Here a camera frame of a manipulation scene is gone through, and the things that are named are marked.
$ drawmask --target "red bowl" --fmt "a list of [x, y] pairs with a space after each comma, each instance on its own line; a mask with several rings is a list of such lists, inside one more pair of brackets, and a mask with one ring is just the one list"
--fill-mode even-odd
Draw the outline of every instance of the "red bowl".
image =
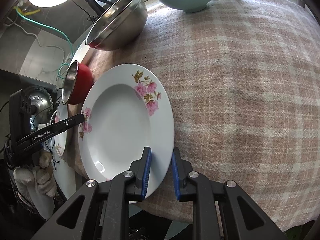
[[77, 105], [83, 103], [92, 87], [90, 69], [78, 61], [71, 63], [62, 86], [62, 103]]

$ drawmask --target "black cable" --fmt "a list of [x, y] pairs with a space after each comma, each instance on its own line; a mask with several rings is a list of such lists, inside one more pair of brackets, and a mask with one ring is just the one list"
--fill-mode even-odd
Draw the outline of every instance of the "black cable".
[[5, 106], [7, 103], [9, 103], [9, 101], [6, 101], [6, 102], [3, 104], [3, 106], [2, 106], [1, 109], [0, 109], [0, 113], [1, 113], [2, 109], [4, 108], [4, 106]]
[[52, 158], [52, 160], [53, 160], [54, 169], [57, 170], [57, 169], [56, 169], [56, 163], [60, 163], [60, 161], [56, 161], [56, 160], [53, 158], [52, 150], [49, 148], [49, 146], [47, 145], [47, 142], [46, 142], [46, 141], [44, 141], [44, 143], [45, 143], [46, 147], [49, 149], [49, 151], [50, 151], [50, 153], [51, 153], [51, 158]]
[[3, 106], [2, 106], [1, 109], [0, 109], [0, 113], [1, 113], [2, 109], [5, 107], [5, 105], [6, 105], [7, 103], [9, 103], [9, 101], [6, 101], [6, 102], [3, 104]]
[[55, 144], [56, 144], [55, 142], [52, 144], [51, 151], [53, 150], [53, 147], [55, 146]]
[[71, 0], [76, 6], [78, 6], [81, 10], [83, 10], [89, 17], [87, 18], [88, 21], [92, 21], [92, 23], [94, 24], [95, 21], [96, 21], [96, 17], [91, 17], [90, 14], [85, 10], [83, 9], [80, 5], [78, 5], [75, 1]]
[[36, 129], [39, 128], [39, 126], [36, 127], [35, 124], [34, 124], [34, 121], [36, 120], [36, 117], [37, 117], [41, 112], [43, 112], [44, 110], [47, 110], [48, 108], [50, 108], [50, 107], [52, 107], [52, 106], [53, 106], [53, 104], [50, 105], [50, 106], [48, 106], [47, 108], [41, 110], [39, 113], [37, 113], [37, 114], [35, 115], [35, 117], [33, 118], [33, 121], [30, 120], [30, 122], [32, 122], [32, 125], [33, 125], [34, 128], [36, 128]]
[[58, 103], [59, 103], [59, 100], [58, 100], [58, 99], [59, 99], [60, 97], [62, 97], [62, 88], [58, 88], [58, 89], [57, 89], [56, 95], [58, 95], [59, 89], [61, 89], [61, 95], [57, 98]]

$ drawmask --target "white glove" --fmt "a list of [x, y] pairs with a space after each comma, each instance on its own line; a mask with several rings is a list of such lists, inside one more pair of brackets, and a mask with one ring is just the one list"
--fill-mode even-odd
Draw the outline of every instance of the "white glove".
[[30, 169], [19, 167], [13, 171], [17, 189], [45, 219], [52, 215], [54, 208], [52, 197], [56, 195], [57, 190], [51, 159], [51, 153], [42, 149], [39, 159], [40, 166], [30, 167]]

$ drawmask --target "floral plate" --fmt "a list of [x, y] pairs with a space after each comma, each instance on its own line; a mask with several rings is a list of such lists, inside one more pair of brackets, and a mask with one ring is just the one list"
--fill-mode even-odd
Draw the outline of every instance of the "floral plate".
[[[54, 122], [60, 122], [61, 120], [65, 120], [67, 118], [68, 118], [68, 105], [64, 105], [60, 103], [58, 106], [58, 110], [57, 110], [57, 114]], [[54, 137], [54, 144], [56, 147], [57, 154], [59, 156], [63, 155], [64, 150], [72, 137], [72, 132], [73, 132], [73, 129], [68, 129], [65, 132], [60, 133]]]
[[156, 76], [135, 64], [113, 67], [92, 86], [81, 112], [85, 122], [79, 125], [78, 142], [89, 178], [112, 179], [149, 146], [150, 196], [167, 173], [174, 142], [170, 101]]

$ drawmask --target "yellow cable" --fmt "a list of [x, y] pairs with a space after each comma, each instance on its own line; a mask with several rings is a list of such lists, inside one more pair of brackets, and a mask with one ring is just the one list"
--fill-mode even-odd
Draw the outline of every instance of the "yellow cable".
[[37, 12], [40, 12], [40, 9], [34, 10], [34, 11], [32, 11], [32, 12], [26, 12], [26, 13], [24, 13], [23, 15], [24, 15], [24, 16], [32, 15], [32, 14], [35, 14], [35, 13], [37, 13]]
[[37, 12], [40, 12], [40, 9], [34, 10], [34, 11], [32, 11], [32, 12], [23, 13], [23, 12], [21, 11], [21, 9], [18, 7], [18, 11], [19, 11], [19, 13], [21, 13], [23, 16], [28, 16], [28, 15], [32, 15], [32, 14], [35, 14], [35, 13], [37, 13]]

